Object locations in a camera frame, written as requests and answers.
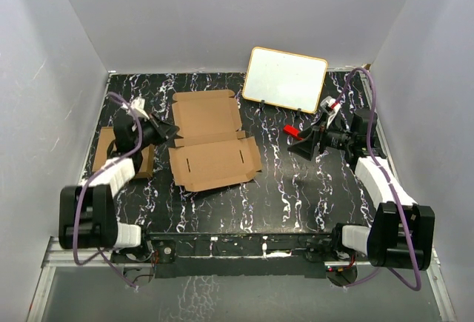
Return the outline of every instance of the black marble table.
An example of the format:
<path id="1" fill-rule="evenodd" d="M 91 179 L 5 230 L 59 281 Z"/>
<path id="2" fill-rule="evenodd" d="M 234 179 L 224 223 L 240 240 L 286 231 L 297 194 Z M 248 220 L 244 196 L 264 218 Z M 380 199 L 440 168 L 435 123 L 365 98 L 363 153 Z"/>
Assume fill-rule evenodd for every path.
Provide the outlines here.
<path id="1" fill-rule="evenodd" d="M 336 97 L 344 85 L 344 72 L 329 72 L 321 99 Z M 283 133 L 285 124 L 302 129 L 317 118 L 242 98 L 244 73 L 134 74 L 113 75 L 108 90 L 125 99 L 142 96 L 146 110 L 173 121 L 174 93 L 231 89 L 239 103 L 243 130 L 256 138 L 263 170 L 249 183 L 186 192 L 176 186 L 170 171 L 167 148 L 156 149 L 154 176 L 129 183 L 116 197 L 117 215 L 122 222 L 141 224 L 148 232 L 200 233 L 289 233 L 328 232 L 338 222 L 370 225 L 375 210 L 370 197 L 344 161 L 344 153 L 329 149 L 313 161 L 289 153 L 292 139 Z M 346 125 L 353 112 L 368 107 L 361 79 L 344 96 L 341 113 Z M 99 130 L 112 126 L 120 110 L 105 101 L 86 173 L 90 174 Z"/>

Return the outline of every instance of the whiteboard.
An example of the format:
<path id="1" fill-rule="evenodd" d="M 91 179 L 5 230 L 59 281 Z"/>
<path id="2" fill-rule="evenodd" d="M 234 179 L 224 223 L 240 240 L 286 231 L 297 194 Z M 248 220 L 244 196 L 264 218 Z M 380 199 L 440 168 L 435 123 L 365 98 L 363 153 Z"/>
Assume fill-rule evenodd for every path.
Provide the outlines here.
<path id="1" fill-rule="evenodd" d="M 245 99 L 315 113 L 326 75 L 324 59 L 255 47 L 245 78 Z"/>

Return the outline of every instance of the brown cardboard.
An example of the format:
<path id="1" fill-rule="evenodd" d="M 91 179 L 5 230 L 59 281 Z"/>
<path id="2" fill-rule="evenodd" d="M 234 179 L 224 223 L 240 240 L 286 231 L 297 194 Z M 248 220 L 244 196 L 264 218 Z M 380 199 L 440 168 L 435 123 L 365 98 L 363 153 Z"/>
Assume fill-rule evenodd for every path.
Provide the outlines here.
<path id="1" fill-rule="evenodd" d="M 116 137 L 113 134 L 112 127 L 102 127 L 97 143 L 96 157 L 92 165 L 92 171 L 99 170 L 107 160 L 107 148 Z M 155 158 L 155 146 L 150 145 L 141 151 L 143 161 L 140 170 L 136 173 L 134 179 L 151 178 L 153 176 L 153 159 Z"/>
<path id="2" fill-rule="evenodd" d="M 169 148 L 177 185 L 203 191 L 252 180 L 261 170 L 254 137 L 245 138 L 232 90 L 176 93 L 176 148 Z"/>

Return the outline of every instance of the yellow border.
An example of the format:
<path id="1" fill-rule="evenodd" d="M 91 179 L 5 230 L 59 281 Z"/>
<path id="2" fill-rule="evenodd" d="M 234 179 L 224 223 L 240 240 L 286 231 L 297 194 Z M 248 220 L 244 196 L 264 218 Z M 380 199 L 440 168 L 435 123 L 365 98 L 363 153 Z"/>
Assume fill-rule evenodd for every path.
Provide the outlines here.
<path id="1" fill-rule="evenodd" d="M 245 86 L 247 85 L 247 74 L 249 73 L 250 65 L 252 64 L 252 57 L 253 57 L 253 51 L 254 51 L 254 50 L 271 50 L 271 51 L 273 51 L 273 52 L 285 53 L 285 54 L 290 54 L 290 55 L 292 55 L 292 56 L 305 57 L 305 58 L 309 58 L 309 59 L 315 59 L 315 60 L 317 60 L 317 61 L 323 61 L 324 63 L 326 63 L 326 67 L 324 68 L 324 77 L 323 77 L 323 80 L 322 80 L 322 82 L 321 82 L 321 92 L 322 92 L 322 88 L 323 88 L 323 85 L 324 85 L 324 79 L 325 79 L 325 77 L 326 77 L 326 72 L 327 72 L 327 60 L 326 60 L 326 59 L 304 56 L 304 55 L 302 55 L 302 54 L 284 52 L 283 50 L 272 50 L 272 49 L 270 49 L 270 48 L 254 47 L 254 48 L 252 49 L 252 53 L 250 54 L 249 66 L 247 67 L 247 72 L 245 73 L 244 88 L 242 89 L 242 97 L 243 97 L 245 100 L 260 102 L 260 100 L 255 100 L 254 98 L 247 98 L 247 97 L 244 95 Z M 315 107 L 315 109 L 314 109 L 312 112 L 301 110 L 303 113 L 316 113 L 316 111 L 317 111 L 317 109 L 318 109 L 318 105 L 319 105 L 319 99 L 320 99 L 320 97 L 321 97 L 321 92 L 319 93 L 318 100 L 316 101 L 316 107 Z M 279 105 L 279 104 L 272 104 L 271 102 L 266 102 L 266 101 L 265 101 L 265 104 L 269 104 L 269 105 L 273 105 L 273 106 L 277 106 L 277 107 L 283 107 L 284 109 L 290 109 L 290 110 L 296 110 L 296 111 L 298 111 L 298 109 L 296 109 L 296 108 L 294 108 L 294 107 L 286 107 L 286 106 L 282 106 L 282 105 Z"/>

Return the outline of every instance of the white wall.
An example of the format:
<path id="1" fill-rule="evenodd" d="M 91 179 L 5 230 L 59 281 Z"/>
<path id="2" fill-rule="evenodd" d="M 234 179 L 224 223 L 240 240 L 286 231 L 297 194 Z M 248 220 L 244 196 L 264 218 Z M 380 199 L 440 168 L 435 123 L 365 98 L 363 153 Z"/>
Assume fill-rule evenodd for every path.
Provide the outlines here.
<path id="1" fill-rule="evenodd" d="M 24 321 L 107 72 L 68 0 L 1 0 L 0 15 L 0 320 Z"/>
<path id="2" fill-rule="evenodd" d="M 254 46 L 372 62 L 405 0 L 70 0 L 108 70 L 245 71 Z"/>
<path id="3" fill-rule="evenodd" d="M 401 181 L 435 210 L 435 247 L 460 321 L 474 316 L 473 5 L 408 0 L 372 67 Z"/>

